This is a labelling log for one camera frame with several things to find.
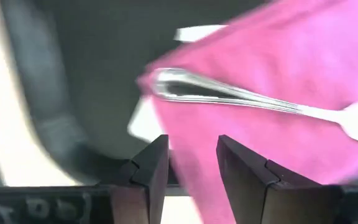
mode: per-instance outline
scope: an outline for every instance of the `pink napkin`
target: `pink napkin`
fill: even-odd
[[[180,67],[293,103],[340,110],[358,101],[358,0],[281,0],[148,67]],[[180,180],[205,223],[234,223],[216,159],[227,134],[322,184],[358,174],[358,142],[318,119],[154,98]]]

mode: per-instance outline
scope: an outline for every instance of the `silver spoon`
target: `silver spoon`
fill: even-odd
[[[170,90],[171,87],[178,84],[197,86],[207,90],[224,93],[227,96],[181,94],[172,92],[172,90]],[[210,78],[201,77],[180,68],[158,69],[156,71],[152,89],[157,96],[168,101],[251,106],[254,108],[263,108],[332,121],[340,124],[349,137],[358,140],[358,102],[351,104],[340,111],[298,105],[253,93]]]

